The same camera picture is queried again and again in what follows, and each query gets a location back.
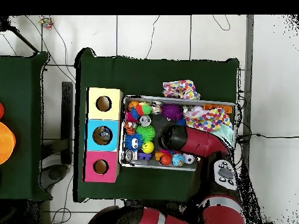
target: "gray metal tray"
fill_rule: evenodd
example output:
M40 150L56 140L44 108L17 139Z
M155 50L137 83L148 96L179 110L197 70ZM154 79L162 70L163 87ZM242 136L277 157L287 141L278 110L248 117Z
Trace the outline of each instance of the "gray metal tray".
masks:
M218 101L203 101L203 100L186 100L186 99L174 99L174 98L166 98L166 97L151 97L151 96L132 96L127 95L124 96L123 103L122 103L122 109L127 109L129 102L136 100L137 102L151 102L153 100L162 102L163 104L177 104L180 106L203 106L204 104L222 104L222 105L228 105L232 106L232 113L230 114L231 117L235 117L235 104L234 103L227 103L227 102L218 102ZM160 147L158 142L158 137L160 134L160 131L162 130L162 127L168 125L168 124L175 124L174 121L168 121L166 118L164 118L161 114L150 114L151 117L151 125L155 129L156 136L153 139L153 143L155 146L154 151L152 152L152 158L150 160L132 160L130 163L127 163L126 160L122 159L122 155L124 153L124 145L123 145L123 139L124 135L126 134L126 130L124 129L124 119L121 119L121 133L120 133L120 142L119 142L119 163L122 166L125 167L146 167L146 168L152 168L152 169L171 169L171 170L182 170L182 171L195 171L197 167L198 159L195 159L195 161L192 164L184 164L181 167L175 167L175 166L164 166L159 163L159 161L155 160L155 152L160 151L162 147Z

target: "green table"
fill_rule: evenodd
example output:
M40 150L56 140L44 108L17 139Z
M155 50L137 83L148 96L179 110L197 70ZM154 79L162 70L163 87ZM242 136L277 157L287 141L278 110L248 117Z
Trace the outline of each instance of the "green table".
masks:
M201 100L235 103L239 61L168 61L94 57L90 48L77 55L74 200L127 198L185 201L194 172L121 167L115 183L82 181L86 88L115 88L124 95L163 96L162 83L190 79Z
M12 156L0 165L0 198L44 201L39 186L41 161L41 70L46 52L30 58L0 56L0 119L15 134Z

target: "pink cube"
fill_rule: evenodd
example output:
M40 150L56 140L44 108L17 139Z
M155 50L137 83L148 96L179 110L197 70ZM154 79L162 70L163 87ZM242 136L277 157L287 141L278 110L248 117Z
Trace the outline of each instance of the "pink cube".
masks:
M98 160L103 160L106 164L106 170L101 173L97 173L95 168L95 163ZM85 170L82 178L84 182L114 183L119 173L117 152L86 151L86 161L83 169Z

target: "green spiky ball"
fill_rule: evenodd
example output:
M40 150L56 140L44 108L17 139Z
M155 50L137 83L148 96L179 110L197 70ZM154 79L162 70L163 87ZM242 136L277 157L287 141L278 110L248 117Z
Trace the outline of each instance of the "green spiky ball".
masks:
M143 115L149 115L152 111L152 108L148 104L144 104L142 105L142 111L143 111Z
M142 136L143 143L152 141L156 135L155 129L151 125L146 127L138 126L136 132Z

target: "colorful cloth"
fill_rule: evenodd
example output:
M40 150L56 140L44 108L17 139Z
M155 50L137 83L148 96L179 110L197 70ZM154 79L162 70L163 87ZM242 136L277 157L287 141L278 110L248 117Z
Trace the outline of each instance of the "colorful cloth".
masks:
M191 80L176 80L163 83L165 97L199 100L200 94L196 92L195 85Z
M193 110L184 113L186 124L189 127L211 132L221 127L221 124L232 129L230 117L226 115L222 108L212 110L202 110L202 107L194 107Z
M53 26L53 19L42 16L40 17L39 23L42 23L47 29L51 29Z

